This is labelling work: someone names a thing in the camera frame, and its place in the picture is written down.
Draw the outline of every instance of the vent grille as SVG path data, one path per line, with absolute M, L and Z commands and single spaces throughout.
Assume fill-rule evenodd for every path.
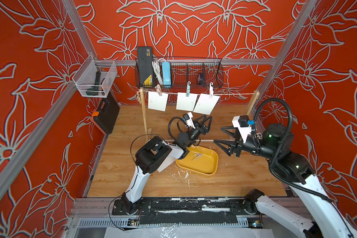
M 128 226 L 128 222 L 132 221 L 133 218 L 119 218 L 114 217 L 112 221 L 118 227 L 122 228 L 140 228 L 140 227 L 160 227 L 160 226 L 173 226 L 177 225 L 174 223 L 159 223 L 159 224 L 143 224 L 139 225 L 138 222 L 133 223 L 133 226 Z M 179 226 L 221 226 L 221 227 L 248 227 L 249 222 L 245 217 L 237 217 L 237 223 L 196 223 L 196 224 L 182 224 L 179 223 Z M 114 226 L 110 219 L 107 218 L 81 218 L 79 223 L 81 228 L 83 227 L 107 227 L 107 226 Z

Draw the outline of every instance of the white paper card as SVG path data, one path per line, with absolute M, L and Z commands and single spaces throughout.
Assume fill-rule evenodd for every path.
M 197 96 L 198 94 L 195 93 L 190 93 L 189 97 L 186 96 L 186 93 L 177 93 L 176 110 L 192 112 L 195 108 Z
M 162 96 L 159 96 L 157 92 L 148 91 L 148 109 L 165 112 L 167 101 L 168 101 L 167 93 L 162 93 Z
M 219 98 L 215 95 L 213 98 L 209 98 L 209 94 L 201 93 L 193 112 L 210 115 Z

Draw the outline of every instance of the orange wallpaper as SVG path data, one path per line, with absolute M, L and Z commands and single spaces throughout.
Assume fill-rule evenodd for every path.
M 133 60 L 137 57 L 137 46 L 151 46 L 156 56 L 274 58 L 304 3 L 302 0 L 74 2 L 95 51 L 103 60 Z M 268 69 L 266 65 L 224 67 L 225 85 L 215 93 L 252 93 Z M 118 101 L 137 103 L 134 69 L 119 67 L 118 72 L 120 77 L 113 87 Z M 220 102 L 248 103 L 249 98 L 223 96 Z M 175 103 L 174 96 L 169 103 Z
M 292 150 L 305 155 L 339 210 L 357 228 L 357 1 L 319 1 L 265 96 L 294 113 Z M 263 124 L 287 123 L 269 103 Z
M 87 57 L 60 0 L 0 0 L 0 172 Z M 75 93 L 0 201 L 0 237 L 54 237 L 82 196 L 103 134 Z
M 75 92 L 0 201 L 0 237 L 61 236 L 103 139 L 81 125 L 87 103 Z

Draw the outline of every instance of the black power bank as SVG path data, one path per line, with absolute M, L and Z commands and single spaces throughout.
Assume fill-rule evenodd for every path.
M 152 47 L 139 46 L 137 48 L 140 85 L 151 86 L 154 81 L 152 67 Z

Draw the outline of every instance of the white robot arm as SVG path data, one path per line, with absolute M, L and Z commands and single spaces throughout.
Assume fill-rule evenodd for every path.
M 129 214 L 137 210 L 142 197 L 143 188 L 149 176 L 156 170 L 161 172 L 175 161 L 175 159 L 185 158 L 189 153 L 187 148 L 196 142 L 200 134 L 205 135 L 209 132 L 212 117 L 203 115 L 195 120 L 192 120 L 192 117 L 192 113 L 188 112 L 183 115 L 183 118 L 173 117 L 169 122 L 168 132 L 174 140 L 172 144 L 155 136 L 136 152 L 135 173 L 133 174 L 131 184 L 122 195 L 122 202 Z M 187 127 L 187 131 L 183 132 L 177 123 L 177 127 L 181 131 L 177 138 L 172 136 L 170 130 L 172 121 L 175 119 L 179 119 Z
M 279 123 L 270 124 L 262 133 L 262 139 L 257 139 L 255 121 L 262 107 L 271 101 L 279 102 L 286 108 L 287 126 Z M 294 134 L 290 132 L 292 121 L 292 112 L 288 104 L 279 98 L 269 98 L 257 108 L 253 120 L 249 120 L 246 115 L 236 116 L 232 121 L 233 126 L 221 127 L 223 132 L 235 138 L 234 141 L 214 140 L 214 143 L 229 156 L 235 154 L 239 157 L 242 151 L 247 151 L 265 157 L 271 174 L 296 192 L 315 222 L 281 207 L 256 189 L 245 196 L 245 210 L 266 214 L 301 238 L 320 235 L 324 238 L 357 238 L 357 230 L 348 224 L 334 206 L 314 175 L 314 169 L 309 162 L 302 155 L 290 150 L 294 139 Z

